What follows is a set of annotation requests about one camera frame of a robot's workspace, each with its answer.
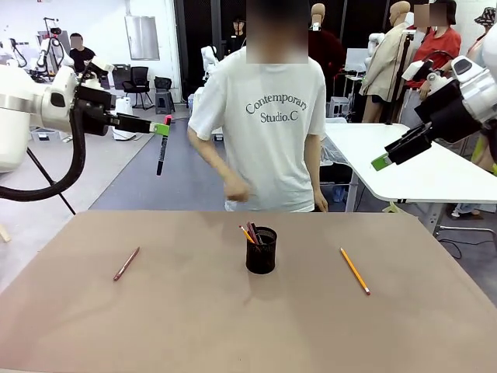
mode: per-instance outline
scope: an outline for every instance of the yellow pencil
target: yellow pencil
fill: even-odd
[[[250,234],[248,234],[247,231],[241,225],[239,225],[238,227],[240,227],[240,229],[245,233],[245,237],[247,237],[247,240],[255,245],[255,242],[252,239],[252,237],[250,237]]]
[[[342,248],[340,248],[340,251],[342,252],[342,255],[345,258],[345,260],[347,261],[347,263],[349,264],[350,269],[356,275],[357,280],[359,280],[359,282],[360,282],[361,286],[363,287],[364,291],[366,292],[366,294],[371,295],[370,289],[366,286],[366,283],[364,282],[363,278],[360,276],[359,272],[357,272],[357,269],[352,264],[352,261],[350,260],[346,251]]]

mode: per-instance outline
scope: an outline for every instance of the beige coat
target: beige coat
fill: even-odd
[[[370,67],[367,69],[360,94],[363,96],[377,95],[384,101],[391,102],[394,95],[395,80],[399,69],[404,47],[404,30],[409,27],[406,22],[394,27],[385,35],[383,42],[373,54]],[[412,51],[408,51],[404,70],[408,68]],[[398,95],[404,85],[402,80]]]

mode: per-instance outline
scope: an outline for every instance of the person in black shirt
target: person in black shirt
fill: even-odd
[[[226,55],[232,54],[242,48],[245,38],[247,37],[243,31],[244,26],[245,21],[241,17],[235,17],[235,19],[233,19],[233,28],[235,29],[235,32],[230,35],[227,40],[228,52]]]
[[[71,34],[71,57],[75,62],[76,74],[85,70],[86,65],[95,57],[95,53],[83,45],[83,37],[79,33]]]

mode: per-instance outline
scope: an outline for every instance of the man in white t-shirt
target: man in white t-shirt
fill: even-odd
[[[325,77],[296,44],[307,38],[307,0],[251,0],[248,9],[248,47],[210,76],[189,139],[224,180],[227,211],[328,211],[319,186]],[[220,127],[226,162],[211,141]]]

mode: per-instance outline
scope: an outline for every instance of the red shirt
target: red shirt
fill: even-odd
[[[461,50],[461,35],[454,30],[452,27],[445,32],[441,37],[435,37],[435,31],[430,31],[426,35],[424,41],[421,43],[418,51],[414,55],[413,62],[424,60],[430,53],[434,51],[446,51],[448,54],[457,57],[459,51]],[[433,68],[442,68],[450,58],[444,54],[434,54],[429,58],[433,61]],[[406,85],[409,88],[419,88],[425,81],[413,82],[412,80],[407,82]]]
[[[318,62],[326,79],[333,78],[345,64],[346,53],[340,40],[326,30],[308,32],[309,57]]]

